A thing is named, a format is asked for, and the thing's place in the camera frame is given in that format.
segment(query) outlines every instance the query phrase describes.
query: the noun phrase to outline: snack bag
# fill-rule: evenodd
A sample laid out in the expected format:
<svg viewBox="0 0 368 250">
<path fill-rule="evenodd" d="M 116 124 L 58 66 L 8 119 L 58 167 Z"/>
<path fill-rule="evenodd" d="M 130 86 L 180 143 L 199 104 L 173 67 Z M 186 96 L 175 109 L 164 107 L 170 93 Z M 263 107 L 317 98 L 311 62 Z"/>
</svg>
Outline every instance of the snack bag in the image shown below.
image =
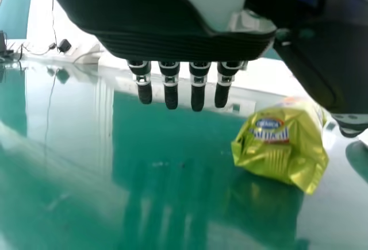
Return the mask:
<svg viewBox="0 0 368 250">
<path fill-rule="evenodd" d="M 325 122 L 316 103 L 286 98 L 249 117 L 231 145 L 235 165 L 313 194 L 328 164 Z"/>
</svg>

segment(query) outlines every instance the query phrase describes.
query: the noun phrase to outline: yellow chip bag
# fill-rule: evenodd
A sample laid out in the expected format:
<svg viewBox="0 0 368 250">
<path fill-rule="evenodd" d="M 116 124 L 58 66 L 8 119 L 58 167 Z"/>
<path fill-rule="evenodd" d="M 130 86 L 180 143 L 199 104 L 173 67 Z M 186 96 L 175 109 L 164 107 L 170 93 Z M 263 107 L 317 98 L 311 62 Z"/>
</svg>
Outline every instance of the yellow chip bag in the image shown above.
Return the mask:
<svg viewBox="0 0 368 250">
<path fill-rule="evenodd" d="M 313 194 L 328 164 L 324 124 L 316 103 L 286 98 L 249 117 L 231 144 L 235 165 Z"/>
</svg>

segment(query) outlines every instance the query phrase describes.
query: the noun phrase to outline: gray robot arm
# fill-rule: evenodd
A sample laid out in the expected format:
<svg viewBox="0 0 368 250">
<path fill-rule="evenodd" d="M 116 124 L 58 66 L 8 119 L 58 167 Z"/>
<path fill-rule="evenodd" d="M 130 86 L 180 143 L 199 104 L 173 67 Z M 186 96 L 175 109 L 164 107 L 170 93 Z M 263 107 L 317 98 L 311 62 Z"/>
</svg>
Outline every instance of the gray robot arm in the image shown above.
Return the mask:
<svg viewBox="0 0 368 250">
<path fill-rule="evenodd" d="M 272 44 L 342 134 L 368 128 L 368 0 L 58 0 L 70 20 L 128 60 L 142 103 L 159 61 L 166 105 L 177 106 L 180 61 L 190 61 L 192 108 L 203 107 L 209 61 L 218 61 L 223 107 L 243 64 Z"/>
</svg>

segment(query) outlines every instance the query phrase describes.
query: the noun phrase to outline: power adapter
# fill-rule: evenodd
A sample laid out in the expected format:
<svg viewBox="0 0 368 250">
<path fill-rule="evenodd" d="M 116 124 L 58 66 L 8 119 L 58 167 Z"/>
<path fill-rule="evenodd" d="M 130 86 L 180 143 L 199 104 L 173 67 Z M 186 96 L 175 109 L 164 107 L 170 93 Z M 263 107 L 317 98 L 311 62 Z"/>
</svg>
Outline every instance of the power adapter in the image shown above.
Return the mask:
<svg viewBox="0 0 368 250">
<path fill-rule="evenodd" d="M 60 42 L 60 44 L 59 44 L 59 46 L 58 46 L 58 50 L 61 52 L 61 53 L 65 53 L 65 52 L 67 52 L 67 51 L 69 51 L 70 50 L 70 48 L 71 48 L 71 44 L 69 43 L 69 41 L 68 40 L 66 40 L 66 39 L 63 39 L 61 42 Z"/>
</svg>

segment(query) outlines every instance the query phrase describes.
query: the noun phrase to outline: green tabletop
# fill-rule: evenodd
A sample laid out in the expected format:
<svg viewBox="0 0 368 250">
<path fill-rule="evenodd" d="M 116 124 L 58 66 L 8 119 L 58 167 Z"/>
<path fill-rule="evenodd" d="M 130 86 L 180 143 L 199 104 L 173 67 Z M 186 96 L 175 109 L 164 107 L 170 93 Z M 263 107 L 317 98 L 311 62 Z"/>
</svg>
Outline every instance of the green tabletop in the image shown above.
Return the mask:
<svg viewBox="0 0 368 250">
<path fill-rule="evenodd" d="M 0 249 L 368 249 L 368 151 L 337 128 L 308 196 L 233 165 L 236 110 L 142 105 L 117 70 L 22 66 L 0 69 Z"/>
</svg>

